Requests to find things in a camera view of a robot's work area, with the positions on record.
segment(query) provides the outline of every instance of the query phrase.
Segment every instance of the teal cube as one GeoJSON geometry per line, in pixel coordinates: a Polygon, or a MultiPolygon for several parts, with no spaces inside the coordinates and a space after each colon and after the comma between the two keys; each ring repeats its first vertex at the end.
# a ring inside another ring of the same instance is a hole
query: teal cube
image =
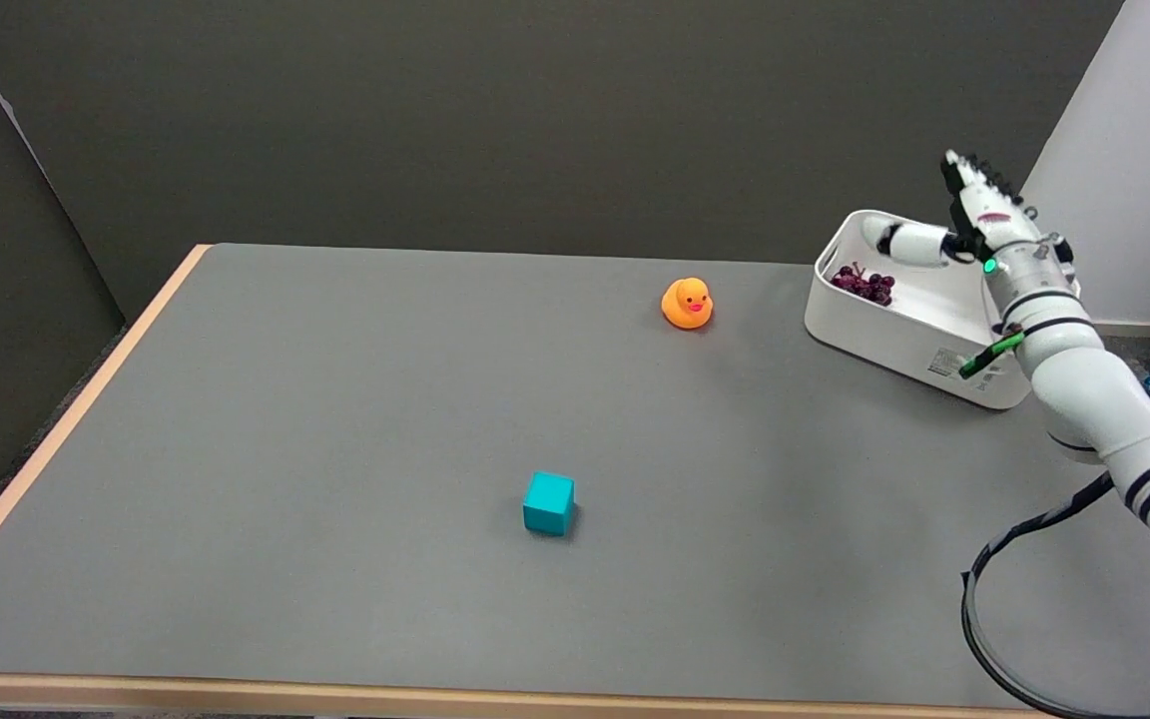
{"type": "Polygon", "coordinates": [[[535,473],[526,499],[521,500],[521,522],[534,533],[566,536],[575,514],[575,482],[561,474],[535,473]]]}

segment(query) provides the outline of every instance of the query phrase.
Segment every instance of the label sticker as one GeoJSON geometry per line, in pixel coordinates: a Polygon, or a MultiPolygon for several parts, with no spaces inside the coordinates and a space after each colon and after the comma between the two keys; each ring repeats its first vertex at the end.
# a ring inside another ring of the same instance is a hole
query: label sticker
{"type": "Polygon", "coordinates": [[[957,354],[949,350],[949,347],[941,346],[940,351],[935,352],[934,359],[930,360],[930,366],[927,369],[943,377],[956,377],[957,370],[964,364],[966,364],[965,357],[957,354]]]}

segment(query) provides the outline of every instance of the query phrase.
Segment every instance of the white storage bin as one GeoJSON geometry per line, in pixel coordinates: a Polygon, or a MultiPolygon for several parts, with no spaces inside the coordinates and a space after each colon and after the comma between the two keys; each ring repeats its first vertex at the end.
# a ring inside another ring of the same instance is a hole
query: white storage bin
{"type": "Polygon", "coordinates": [[[980,266],[951,262],[943,269],[921,269],[895,263],[864,242],[859,227],[868,216],[914,223],[875,209],[850,213],[813,265],[806,330],[819,342],[975,405],[991,410],[1018,405],[1032,387],[1012,353],[1004,353],[971,381],[957,374],[965,360],[998,339],[990,329],[996,308],[982,285],[980,266]],[[831,285],[836,269],[851,262],[867,274],[894,275],[889,306],[831,285]]]}

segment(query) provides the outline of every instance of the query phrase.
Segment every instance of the white wall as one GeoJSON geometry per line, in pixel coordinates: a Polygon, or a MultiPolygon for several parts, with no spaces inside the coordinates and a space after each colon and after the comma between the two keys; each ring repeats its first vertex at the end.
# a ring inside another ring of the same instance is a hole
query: white wall
{"type": "Polygon", "coordinates": [[[1090,315],[1150,322],[1150,0],[1124,5],[1023,194],[1076,250],[1090,315]]]}

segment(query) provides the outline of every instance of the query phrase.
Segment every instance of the black cable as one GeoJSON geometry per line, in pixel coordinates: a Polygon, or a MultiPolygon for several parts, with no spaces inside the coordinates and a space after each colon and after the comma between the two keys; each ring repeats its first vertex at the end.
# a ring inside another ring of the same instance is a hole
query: black cable
{"type": "Polygon", "coordinates": [[[1003,661],[996,658],[995,651],[991,650],[987,638],[984,638],[975,609],[975,590],[982,571],[988,567],[991,558],[999,554],[1000,550],[1004,550],[1010,542],[1046,527],[1053,527],[1065,519],[1074,518],[1074,515],[1079,514],[1087,506],[1098,500],[1099,497],[1107,495],[1110,490],[1112,490],[1112,476],[1107,473],[1099,474],[1099,479],[1094,480],[1089,485],[1082,488],[1076,495],[1072,496],[1072,499],[1064,503],[1063,506],[1046,511],[1044,514],[1037,514],[1036,518],[1023,520],[1023,522],[1011,527],[1007,533],[988,542],[988,545],[982,548],[982,551],[973,560],[971,569],[961,573],[961,580],[965,582],[965,590],[961,594],[961,629],[966,637],[966,645],[971,648],[973,658],[987,672],[988,678],[991,678],[991,681],[996,682],[996,686],[1003,688],[1014,699],[1021,701],[1033,709],[1044,711],[1046,714],[1059,716],[1063,719],[1150,719],[1150,714],[1102,714],[1098,711],[1063,704],[1063,702],[1050,699],[1050,697],[1034,690],[1025,679],[1019,678],[1018,674],[1014,674],[1012,670],[1009,670],[1003,661]]]}

